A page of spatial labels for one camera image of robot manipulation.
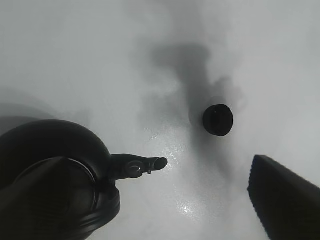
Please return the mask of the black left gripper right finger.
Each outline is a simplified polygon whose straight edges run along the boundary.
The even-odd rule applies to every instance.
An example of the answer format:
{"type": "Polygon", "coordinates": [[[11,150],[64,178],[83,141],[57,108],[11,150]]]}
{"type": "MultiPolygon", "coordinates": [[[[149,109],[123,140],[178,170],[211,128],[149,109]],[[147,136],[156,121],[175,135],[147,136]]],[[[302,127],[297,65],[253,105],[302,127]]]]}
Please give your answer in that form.
{"type": "Polygon", "coordinates": [[[320,238],[320,189],[266,155],[255,155],[248,195],[271,240],[320,238]]]}

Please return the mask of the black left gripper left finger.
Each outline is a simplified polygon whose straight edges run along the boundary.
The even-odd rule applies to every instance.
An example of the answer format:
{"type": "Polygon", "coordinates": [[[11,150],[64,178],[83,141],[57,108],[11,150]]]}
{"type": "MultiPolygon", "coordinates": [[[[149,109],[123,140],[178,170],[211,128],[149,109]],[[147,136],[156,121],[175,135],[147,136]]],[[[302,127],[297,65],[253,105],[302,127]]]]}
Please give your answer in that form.
{"type": "Polygon", "coordinates": [[[55,240],[65,219],[66,188],[56,172],[64,158],[45,160],[0,191],[2,240],[55,240]]]}

